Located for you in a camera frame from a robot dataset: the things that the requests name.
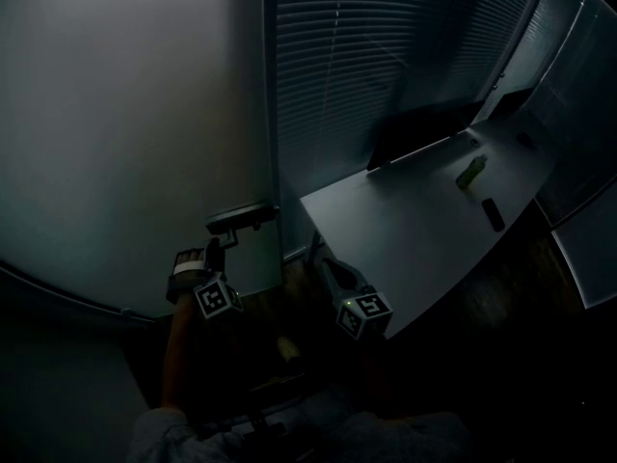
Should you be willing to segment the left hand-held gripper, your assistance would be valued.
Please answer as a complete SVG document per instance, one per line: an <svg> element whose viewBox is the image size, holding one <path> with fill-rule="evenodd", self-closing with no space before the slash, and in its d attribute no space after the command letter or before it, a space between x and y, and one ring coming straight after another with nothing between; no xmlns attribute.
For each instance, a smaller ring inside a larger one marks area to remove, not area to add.
<svg viewBox="0 0 617 463"><path fill-rule="evenodd" d="M225 250L238 245L237 231L229 228L226 238L212 237L205 249L205 264L212 277L194 289L194 295L206 319L231 311L242 312L243 306L236 290L227 282Z"/></svg>

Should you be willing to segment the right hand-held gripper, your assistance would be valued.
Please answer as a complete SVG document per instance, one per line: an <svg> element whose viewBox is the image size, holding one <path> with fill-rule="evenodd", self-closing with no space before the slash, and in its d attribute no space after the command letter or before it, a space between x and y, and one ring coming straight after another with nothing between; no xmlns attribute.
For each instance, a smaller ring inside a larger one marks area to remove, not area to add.
<svg viewBox="0 0 617 463"><path fill-rule="evenodd" d="M335 324L354 340L381 337L393 310L385 295L368 285L363 275L345 262L322 258L320 273L336 305Z"/></svg>

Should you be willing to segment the metal door lever handle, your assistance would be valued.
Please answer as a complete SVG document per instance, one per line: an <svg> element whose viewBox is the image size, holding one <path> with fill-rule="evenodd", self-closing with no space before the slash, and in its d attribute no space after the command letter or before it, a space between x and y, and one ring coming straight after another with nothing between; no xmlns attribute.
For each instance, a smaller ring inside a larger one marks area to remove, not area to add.
<svg viewBox="0 0 617 463"><path fill-rule="evenodd" d="M277 205L267 202L248 204L209 217L205 227L211 235L237 232L245 228L259 230L263 224L275 220L279 211Z"/></svg>

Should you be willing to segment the frosted glass door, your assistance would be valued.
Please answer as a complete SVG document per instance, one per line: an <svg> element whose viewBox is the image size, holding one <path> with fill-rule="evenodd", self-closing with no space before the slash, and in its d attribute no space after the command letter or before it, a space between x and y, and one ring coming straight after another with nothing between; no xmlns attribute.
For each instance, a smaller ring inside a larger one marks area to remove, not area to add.
<svg viewBox="0 0 617 463"><path fill-rule="evenodd" d="M0 261L150 317L206 220L275 198L264 0L0 0Z"/></svg>

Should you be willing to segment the person's left forearm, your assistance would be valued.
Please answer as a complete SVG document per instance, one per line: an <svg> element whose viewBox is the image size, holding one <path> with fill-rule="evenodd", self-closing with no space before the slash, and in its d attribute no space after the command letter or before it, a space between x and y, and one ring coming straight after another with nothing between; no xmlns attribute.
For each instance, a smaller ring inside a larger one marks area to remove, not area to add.
<svg viewBox="0 0 617 463"><path fill-rule="evenodd" d="M196 395L200 377L196 328L200 311L195 298L178 297L162 370L161 406L186 411Z"/></svg>

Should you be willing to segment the person's left hand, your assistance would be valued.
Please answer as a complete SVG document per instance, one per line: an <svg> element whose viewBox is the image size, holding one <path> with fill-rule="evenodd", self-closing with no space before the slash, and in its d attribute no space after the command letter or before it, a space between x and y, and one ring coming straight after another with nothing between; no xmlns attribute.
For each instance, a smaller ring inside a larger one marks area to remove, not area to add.
<svg viewBox="0 0 617 463"><path fill-rule="evenodd" d="M205 264L205 249L194 248L179 252L174 269L168 278L166 299L176 305L180 298L190 295L212 277Z"/></svg>

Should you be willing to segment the grey office desk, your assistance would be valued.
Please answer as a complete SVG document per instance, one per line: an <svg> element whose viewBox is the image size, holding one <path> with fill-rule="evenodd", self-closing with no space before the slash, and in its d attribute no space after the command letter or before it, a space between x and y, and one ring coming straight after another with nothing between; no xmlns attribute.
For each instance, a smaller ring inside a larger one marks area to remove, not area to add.
<svg viewBox="0 0 617 463"><path fill-rule="evenodd" d="M521 145L525 132L534 148ZM456 178L486 154L469 188ZM390 339L456 286L501 239L482 207L492 198L506 226L534 199L558 146L526 112L458 135L304 196L308 216L337 259L357 268L393 308Z"/></svg>

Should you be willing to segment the person's grey sweater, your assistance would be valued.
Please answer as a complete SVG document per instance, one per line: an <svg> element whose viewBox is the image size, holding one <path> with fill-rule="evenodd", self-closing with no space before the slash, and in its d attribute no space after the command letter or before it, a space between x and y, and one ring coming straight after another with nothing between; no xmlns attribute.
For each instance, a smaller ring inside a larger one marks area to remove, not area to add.
<svg viewBox="0 0 617 463"><path fill-rule="evenodd" d="M383 420L357 412L323 392L274 415L292 435L306 429L309 446L324 463L476 463L469 431L453 413ZM249 447L242 425L211 431L191 425L184 413L158 408L136 421L127 463L273 463L274 452L262 456Z"/></svg>

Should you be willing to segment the black monitor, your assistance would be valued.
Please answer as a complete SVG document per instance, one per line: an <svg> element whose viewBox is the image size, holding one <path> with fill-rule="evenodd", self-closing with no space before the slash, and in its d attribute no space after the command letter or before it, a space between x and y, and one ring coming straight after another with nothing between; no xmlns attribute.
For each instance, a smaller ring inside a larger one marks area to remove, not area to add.
<svg viewBox="0 0 617 463"><path fill-rule="evenodd" d="M373 128L376 143L366 170L374 171L457 135L469 127L484 104L481 100L449 108L426 106L379 120Z"/></svg>

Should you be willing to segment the black remote control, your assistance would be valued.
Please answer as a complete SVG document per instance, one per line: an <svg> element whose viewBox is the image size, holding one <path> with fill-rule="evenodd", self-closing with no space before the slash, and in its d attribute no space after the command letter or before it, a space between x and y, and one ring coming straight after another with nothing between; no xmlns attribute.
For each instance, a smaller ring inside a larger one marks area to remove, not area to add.
<svg viewBox="0 0 617 463"><path fill-rule="evenodd" d="M505 229L505 223L495 201L492 198L489 198L483 200L481 204L493 230L495 232L502 232Z"/></svg>

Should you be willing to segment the green bottle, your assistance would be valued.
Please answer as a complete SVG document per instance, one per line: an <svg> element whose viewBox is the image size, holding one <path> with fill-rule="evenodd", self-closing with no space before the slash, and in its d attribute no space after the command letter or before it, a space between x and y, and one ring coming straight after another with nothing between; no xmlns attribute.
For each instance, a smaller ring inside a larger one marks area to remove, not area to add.
<svg viewBox="0 0 617 463"><path fill-rule="evenodd" d="M487 161L486 154L474 157L467 168L457 176L455 180L457 187L462 191L467 190L474 179L486 168Z"/></svg>

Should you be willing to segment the wide glass partition with blinds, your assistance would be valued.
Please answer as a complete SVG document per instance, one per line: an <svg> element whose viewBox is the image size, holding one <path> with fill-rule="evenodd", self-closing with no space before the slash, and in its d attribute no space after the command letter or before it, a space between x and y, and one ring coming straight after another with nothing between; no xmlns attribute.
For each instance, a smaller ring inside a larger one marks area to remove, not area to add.
<svg viewBox="0 0 617 463"><path fill-rule="evenodd" d="M363 170L376 124L483 100L538 0L277 0L282 249L309 239L300 200Z"/></svg>

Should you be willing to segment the glass partition panel with blinds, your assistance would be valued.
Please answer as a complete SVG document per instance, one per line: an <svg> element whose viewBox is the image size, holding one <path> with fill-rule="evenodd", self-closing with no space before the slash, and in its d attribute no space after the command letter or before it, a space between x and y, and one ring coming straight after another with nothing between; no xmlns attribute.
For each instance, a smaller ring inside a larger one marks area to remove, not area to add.
<svg viewBox="0 0 617 463"><path fill-rule="evenodd" d="M617 204L596 200L553 236L586 309L617 297Z"/></svg>
<svg viewBox="0 0 617 463"><path fill-rule="evenodd" d="M617 12L583 0L527 103L558 146L537 202L554 227L617 182Z"/></svg>

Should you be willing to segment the narrow glass partition with blinds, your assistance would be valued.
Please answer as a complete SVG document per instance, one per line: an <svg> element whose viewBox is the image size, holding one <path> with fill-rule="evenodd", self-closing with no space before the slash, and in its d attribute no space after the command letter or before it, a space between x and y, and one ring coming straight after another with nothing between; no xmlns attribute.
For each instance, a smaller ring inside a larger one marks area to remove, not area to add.
<svg viewBox="0 0 617 463"><path fill-rule="evenodd" d="M476 119L489 119L508 94L534 89L567 38L584 0L539 0L496 89Z"/></svg>

